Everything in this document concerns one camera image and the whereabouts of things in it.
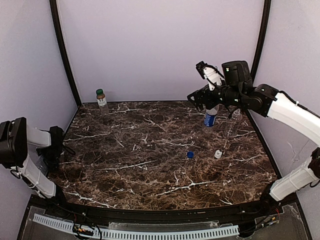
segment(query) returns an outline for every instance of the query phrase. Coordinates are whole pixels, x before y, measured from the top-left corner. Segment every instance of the green bottle cap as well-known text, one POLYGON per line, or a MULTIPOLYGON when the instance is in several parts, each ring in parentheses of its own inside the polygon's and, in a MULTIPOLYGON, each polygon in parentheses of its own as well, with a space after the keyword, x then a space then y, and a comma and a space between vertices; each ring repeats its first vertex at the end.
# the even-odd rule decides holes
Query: green bottle cap
POLYGON ((104 91, 100 88, 100 89, 98 89, 97 91, 95 91, 95 93, 96 93, 97 95, 102 95, 102 94, 104 94, 104 91))

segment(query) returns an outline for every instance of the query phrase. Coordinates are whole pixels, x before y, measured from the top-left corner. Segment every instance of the white wall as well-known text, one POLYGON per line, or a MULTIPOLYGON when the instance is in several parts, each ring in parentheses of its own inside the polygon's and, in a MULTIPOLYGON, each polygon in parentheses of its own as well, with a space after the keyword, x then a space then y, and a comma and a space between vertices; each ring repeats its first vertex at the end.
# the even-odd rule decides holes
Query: white wall
MULTIPOLYGON (((0 2, 0 122, 66 129, 77 107, 54 33, 49 1, 0 2)), ((0 239, 17 239, 31 191, 0 167, 0 239)))
POLYGON ((59 0, 83 102, 186 100, 198 62, 254 58, 263 0, 59 0))
MULTIPOLYGON (((272 1, 265 44, 255 85, 286 91, 320 114, 320 1, 272 1)), ((316 146, 293 129, 255 115, 282 175, 299 166, 316 146)), ((315 240, 320 239, 320 187, 298 192, 315 240)))

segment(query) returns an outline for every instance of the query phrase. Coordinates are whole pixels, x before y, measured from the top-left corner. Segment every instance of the perforated white strip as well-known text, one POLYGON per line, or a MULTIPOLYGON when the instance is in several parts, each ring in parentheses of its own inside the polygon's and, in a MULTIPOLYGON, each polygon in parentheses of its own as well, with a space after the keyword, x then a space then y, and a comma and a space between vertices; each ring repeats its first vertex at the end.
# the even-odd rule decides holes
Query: perforated white strip
MULTIPOLYGON (((52 229, 59 230, 61 232, 74 234, 72 232, 73 223, 61 221, 58 219, 50 218, 48 216, 42 216, 34 214, 33 221, 35 223, 47 226, 52 229)), ((210 240, 218 239, 223 237, 236 236, 239 234, 239 227, 227 226, 208 230, 197 230, 197 231, 179 231, 179 232, 138 232, 138 231, 120 231, 101 229, 102 239, 104 240, 210 240)), ((100 234, 95 229, 93 239, 99 239, 100 234)))

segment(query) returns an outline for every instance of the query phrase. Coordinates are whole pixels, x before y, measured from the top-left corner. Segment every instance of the marble table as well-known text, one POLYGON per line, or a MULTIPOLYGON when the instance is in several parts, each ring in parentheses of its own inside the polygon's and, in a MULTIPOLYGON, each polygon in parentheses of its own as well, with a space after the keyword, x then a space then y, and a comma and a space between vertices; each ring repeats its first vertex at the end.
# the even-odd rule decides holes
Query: marble table
POLYGON ((186 101, 110 103, 101 116, 83 104, 67 132, 60 167, 49 178, 71 203, 131 210, 211 208, 258 200, 276 174, 243 115, 226 139, 228 112, 214 127, 186 101), (220 159, 214 158, 222 150, 220 159), (194 157, 187 158, 193 151, 194 157))

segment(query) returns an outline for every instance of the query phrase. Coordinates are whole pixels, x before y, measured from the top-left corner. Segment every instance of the transparent bottle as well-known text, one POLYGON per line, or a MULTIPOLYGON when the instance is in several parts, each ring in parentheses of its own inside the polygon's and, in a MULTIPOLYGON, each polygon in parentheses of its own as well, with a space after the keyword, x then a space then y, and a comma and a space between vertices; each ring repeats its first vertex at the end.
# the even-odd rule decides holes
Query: transparent bottle
POLYGON ((240 108, 235 110, 229 122, 227 122, 223 135, 228 139, 233 139, 238 134, 238 129, 241 125, 242 114, 240 108))
POLYGON ((206 125, 207 127, 212 127, 215 124, 218 111, 219 111, 219 105, 211 109, 206 109, 204 125, 206 125))
POLYGON ((104 94, 104 91, 102 89, 98 89, 96 92, 96 100, 98 102, 101 114, 103 116, 106 116, 109 114, 109 108, 108 103, 106 100, 106 95, 104 94))

